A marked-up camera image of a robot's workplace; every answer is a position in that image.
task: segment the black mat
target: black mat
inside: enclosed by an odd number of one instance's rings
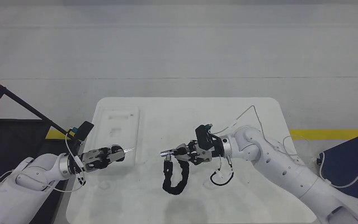
[[[324,152],[322,176],[336,186],[352,182],[358,175],[358,137]],[[358,181],[347,188],[337,188],[341,192],[358,198]]]

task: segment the black tube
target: black tube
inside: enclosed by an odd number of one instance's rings
[[[10,97],[12,100],[14,100],[15,102],[17,102],[18,104],[20,104],[21,106],[23,106],[24,108],[26,108],[28,111],[32,112],[33,114],[35,114],[36,116],[38,116],[39,118],[41,118],[42,120],[45,120],[47,122],[49,122],[51,124],[52,127],[54,127],[55,129],[57,129],[58,131],[60,131],[62,134],[66,135],[66,131],[61,128],[60,126],[58,126],[55,122],[53,122],[52,120],[50,120],[47,116],[43,115],[42,113],[40,113],[38,110],[36,110],[35,108],[33,108],[30,104],[28,104],[27,102],[23,101],[20,97],[16,96],[13,92],[11,92],[10,90],[8,90],[6,87],[0,85],[0,98],[1,96],[5,94],[8,97]],[[72,135],[67,135],[70,139],[72,140],[77,140],[74,136]]]

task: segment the yellow floor line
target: yellow floor line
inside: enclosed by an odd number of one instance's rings
[[[292,129],[290,133],[308,140],[350,140],[358,137],[358,129]],[[49,130],[46,139],[65,139],[65,135],[58,130]]]

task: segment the white table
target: white table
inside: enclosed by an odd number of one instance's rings
[[[297,198],[257,172],[250,162],[233,160],[235,176],[226,186],[208,180],[218,158],[190,165],[189,181],[180,195],[162,190],[163,158],[159,152],[195,139],[195,128],[212,123],[221,130],[250,105],[255,105],[265,133],[278,141],[289,135],[280,105],[272,98],[158,98],[109,97],[99,108],[139,108],[140,122],[135,166],[120,163],[87,174],[87,184],[70,196],[66,217],[83,223],[312,223],[315,215]],[[259,128],[253,111],[240,125]],[[95,134],[90,134],[88,141]],[[294,150],[291,140],[287,146]],[[180,180],[174,160],[173,184]]]

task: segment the black cable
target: black cable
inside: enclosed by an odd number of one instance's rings
[[[229,164],[229,166],[230,166],[230,168],[231,168],[232,173],[231,173],[231,176],[230,176],[230,178],[229,178],[228,181],[226,181],[224,184],[218,184],[218,183],[216,183],[216,182],[213,180],[213,176],[216,174],[216,171],[214,171],[213,174],[210,176],[210,181],[211,181],[213,184],[215,184],[216,186],[224,186],[224,185],[227,185],[227,184],[232,180],[232,178],[234,177],[233,165],[232,165],[232,164]]]

